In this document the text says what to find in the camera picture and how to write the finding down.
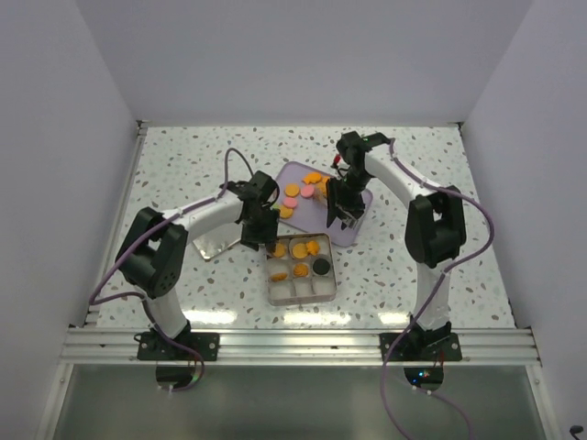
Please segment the square cookie tin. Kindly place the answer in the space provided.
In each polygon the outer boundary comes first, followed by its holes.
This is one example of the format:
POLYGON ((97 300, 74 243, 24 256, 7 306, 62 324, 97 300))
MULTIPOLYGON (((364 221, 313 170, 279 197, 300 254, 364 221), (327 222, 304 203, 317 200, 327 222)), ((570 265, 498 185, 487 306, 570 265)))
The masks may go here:
POLYGON ((333 249, 327 234, 278 236, 265 249, 268 301, 272 306, 327 303, 337 295, 333 249))

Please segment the orange flower cookie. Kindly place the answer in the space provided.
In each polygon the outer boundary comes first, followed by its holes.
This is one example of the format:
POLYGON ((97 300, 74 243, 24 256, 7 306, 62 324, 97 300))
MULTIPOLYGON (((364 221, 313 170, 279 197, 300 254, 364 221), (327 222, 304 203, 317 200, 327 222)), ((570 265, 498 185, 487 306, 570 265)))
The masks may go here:
POLYGON ((274 258, 280 259, 285 256, 286 252, 287 252, 286 246, 282 243, 277 243, 271 254, 274 258))
POLYGON ((275 273, 270 276, 272 282, 285 281, 287 278, 288 274, 286 272, 275 273))

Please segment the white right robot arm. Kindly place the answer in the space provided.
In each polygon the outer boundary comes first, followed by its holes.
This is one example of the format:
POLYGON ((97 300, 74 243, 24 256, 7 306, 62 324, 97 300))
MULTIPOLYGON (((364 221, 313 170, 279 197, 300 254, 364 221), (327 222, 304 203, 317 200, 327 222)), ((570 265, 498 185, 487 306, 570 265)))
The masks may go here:
POLYGON ((327 225, 345 229, 360 222, 366 207, 362 198, 375 179, 389 189, 407 210, 404 244, 416 263, 416 306, 410 324, 417 330, 408 338, 412 355, 430 359, 441 349, 439 335, 450 332, 449 275, 446 269, 465 244, 466 226, 460 191, 442 187, 403 164, 394 140, 382 133, 366 137, 352 131, 336 144, 333 162, 347 165, 327 182, 327 225))

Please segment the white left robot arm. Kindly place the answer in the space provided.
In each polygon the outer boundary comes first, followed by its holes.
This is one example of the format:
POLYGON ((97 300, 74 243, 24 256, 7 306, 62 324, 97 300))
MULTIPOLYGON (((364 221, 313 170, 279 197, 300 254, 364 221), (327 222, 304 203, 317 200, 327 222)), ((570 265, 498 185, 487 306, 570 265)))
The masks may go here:
POLYGON ((257 171, 247 181, 228 181, 220 194, 175 211, 140 210, 116 255, 116 269, 146 295, 146 315, 161 333, 159 350, 169 359, 184 358, 191 338, 175 285, 185 250, 196 238, 219 226, 241 226, 240 243, 253 250, 274 249, 279 212, 272 206, 278 184, 257 171))

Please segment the black sandwich cookie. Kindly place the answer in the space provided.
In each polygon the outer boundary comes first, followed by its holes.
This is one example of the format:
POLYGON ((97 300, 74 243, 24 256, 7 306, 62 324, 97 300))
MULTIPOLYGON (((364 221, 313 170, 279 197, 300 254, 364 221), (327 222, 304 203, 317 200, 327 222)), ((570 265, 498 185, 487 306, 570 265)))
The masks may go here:
POLYGON ((330 272, 331 265, 326 258, 317 258, 312 264, 312 270, 316 275, 325 276, 330 272))

